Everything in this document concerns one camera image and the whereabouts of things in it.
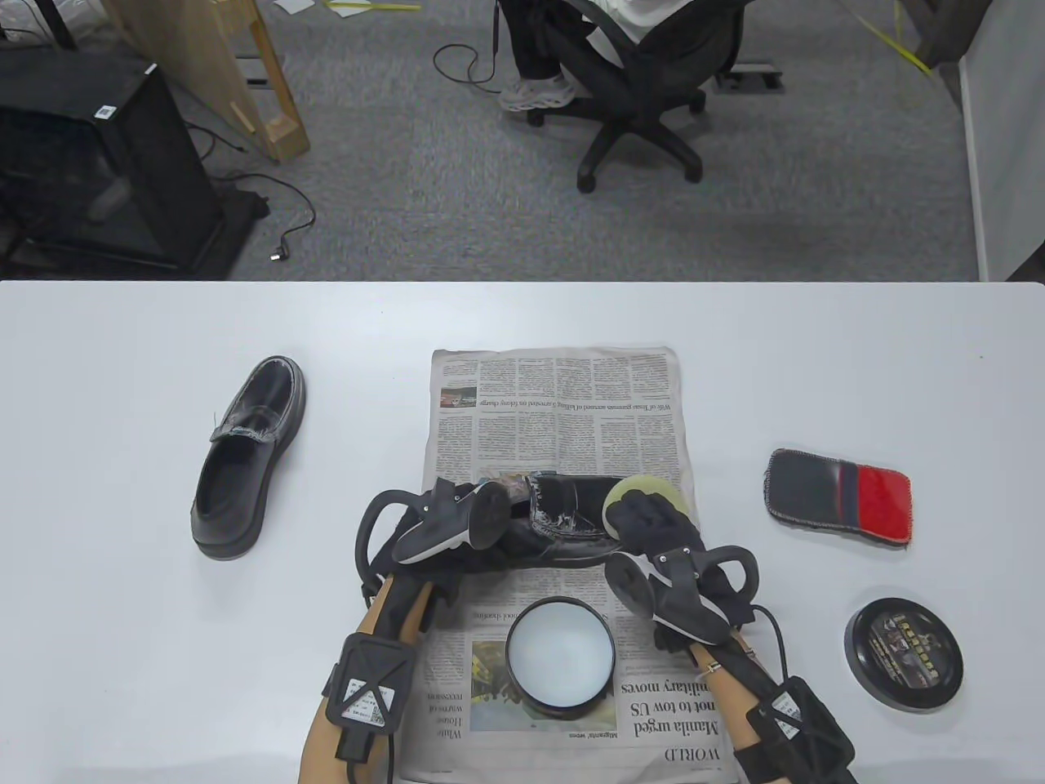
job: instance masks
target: polishing sponge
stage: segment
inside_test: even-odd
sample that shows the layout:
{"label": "polishing sponge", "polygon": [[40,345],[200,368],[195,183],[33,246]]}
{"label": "polishing sponge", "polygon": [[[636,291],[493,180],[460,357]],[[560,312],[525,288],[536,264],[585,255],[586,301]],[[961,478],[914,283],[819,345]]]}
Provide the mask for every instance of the polishing sponge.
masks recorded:
{"label": "polishing sponge", "polygon": [[675,485],[667,479],[660,479],[659,477],[647,477],[643,475],[628,477],[627,479],[622,479],[613,485],[609,493],[606,495],[606,500],[602,502],[602,525],[606,529],[606,533],[614,539],[620,539],[621,536],[618,534],[617,529],[614,529],[609,524],[609,521],[606,520],[606,510],[609,509],[610,504],[614,504],[623,499],[624,493],[629,490],[641,490],[647,495],[653,495],[654,493],[664,495],[669,504],[692,520],[689,505],[686,503],[686,499],[682,498],[682,493],[679,492]]}

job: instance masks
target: yellow tape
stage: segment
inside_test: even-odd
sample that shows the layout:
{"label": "yellow tape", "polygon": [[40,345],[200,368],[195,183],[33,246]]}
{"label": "yellow tape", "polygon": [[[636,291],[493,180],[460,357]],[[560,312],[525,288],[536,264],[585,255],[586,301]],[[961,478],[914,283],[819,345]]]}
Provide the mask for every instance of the yellow tape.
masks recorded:
{"label": "yellow tape", "polygon": [[408,3],[338,2],[331,0],[326,5],[330,8],[362,8],[364,10],[421,10],[420,5]]}
{"label": "yellow tape", "polygon": [[[845,10],[847,10],[860,24],[862,24],[864,27],[866,27],[868,30],[870,30],[875,34],[875,37],[877,39],[879,39],[883,44],[885,44],[886,46],[888,46],[890,49],[893,49],[901,57],[903,57],[904,60],[906,60],[908,63],[910,63],[915,68],[918,68],[926,76],[931,76],[932,75],[932,69],[929,66],[927,66],[925,63],[923,63],[921,60],[919,60],[918,56],[913,52],[910,51],[910,49],[908,49],[906,46],[904,46],[903,44],[901,44],[899,41],[896,41],[896,40],[889,38],[887,34],[885,34],[880,29],[878,29],[875,25],[873,25],[870,22],[868,22],[862,16],[860,16],[860,14],[857,11],[857,9],[854,8],[852,5],[850,5],[847,2],[845,2],[845,0],[835,0],[835,2],[837,2]],[[895,6],[893,6],[893,19],[895,19],[896,25],[897,25],[897,31],[898,31],[897,38],[899,38],[900,37],[899,36],[899,30],[900,30],[900,3],[899,2],[896,3]]]}

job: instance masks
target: wooden board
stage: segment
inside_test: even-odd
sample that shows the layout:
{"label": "wooden board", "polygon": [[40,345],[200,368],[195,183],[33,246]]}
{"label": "wooden board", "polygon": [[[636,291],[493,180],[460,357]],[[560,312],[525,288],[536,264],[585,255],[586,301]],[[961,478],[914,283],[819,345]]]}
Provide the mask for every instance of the wooden board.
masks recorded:
{"label": "wooden board", "polygon": [[[254,0],[101,0],[123,39],[226,122],[285,161],[308,149],[308,136]],[[250,31],[279,101],[268,121],[247,84],[231,39]]]}

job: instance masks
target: shoe sole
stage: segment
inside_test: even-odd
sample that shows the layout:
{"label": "shoe sole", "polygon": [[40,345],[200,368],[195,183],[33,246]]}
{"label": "shoe sole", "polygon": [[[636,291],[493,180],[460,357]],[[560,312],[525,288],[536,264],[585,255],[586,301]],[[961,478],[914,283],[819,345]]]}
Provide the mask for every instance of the shoe sole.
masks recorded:
{"label": "shoe sole", "polygon": [[269,465],[265,466],[264,476],[261,478],[261,503],[258,504],[258,508],[254,510],[254,517],[251,520],[250,527],[238,539],[228,541],[224,545],[204,545],[196,541],[196,547],[200,548],[200,552],[208,558],[213,558],[214,560],[235,560],[236,558],[246,555],[247,551],[254,547],[257,543],[258,536],[261,535],[261,526],[264,523],[264,510],[269,503],[269,482],[272,480],[272,475],[276,469],[276,464],[279,463],[279,459],[283,456],[283,453],[286,452],[287,447],[294,442],[295,437],[298,435],[298,431],[301,429],[301,421],[305,418],[305,403],[308,396],[308,389],[305,387],[305,376],[296,362],[293,360],[287,360],[287,362],[289,362],[294,368],[294,374],[297,376],[299,386],[301,387],[301,405],[297,407],[298,410],[295,414],[294,420],[291,422],[291,429],[286,432],[286,438],[280,441],[280,443],[276,446],[276,452],[273,453],[272,460],[270,460]]}
{"label": "shoe sole", "polygon": [[529,112],[532,109],[562,109],[563,107],[568,107],[575,100],[577,100],[576,95],[571,95],[568,98],[540,98],[539,100],[532,100],[522,106],[502,106],[502,109],[513,113]]}

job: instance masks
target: tin lid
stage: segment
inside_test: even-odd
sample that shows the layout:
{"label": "tin lid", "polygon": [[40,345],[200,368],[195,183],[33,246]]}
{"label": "tin lid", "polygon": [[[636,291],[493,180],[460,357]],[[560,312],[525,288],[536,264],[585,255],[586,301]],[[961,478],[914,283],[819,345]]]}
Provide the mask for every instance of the tin lid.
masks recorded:
{"label": "tin lid", "polygon": [[931,711],[949,702],[965,668],[943,621],[909,599],[877,599],[845,627],[845,658],[860,685],[885,705]]}
{"label": "tin lid", "polygon": [[534,710],[587,713],[606,695],[616,651],[609,627],[582,601],[553,596],[519,614],[505,642],[508,676]]}

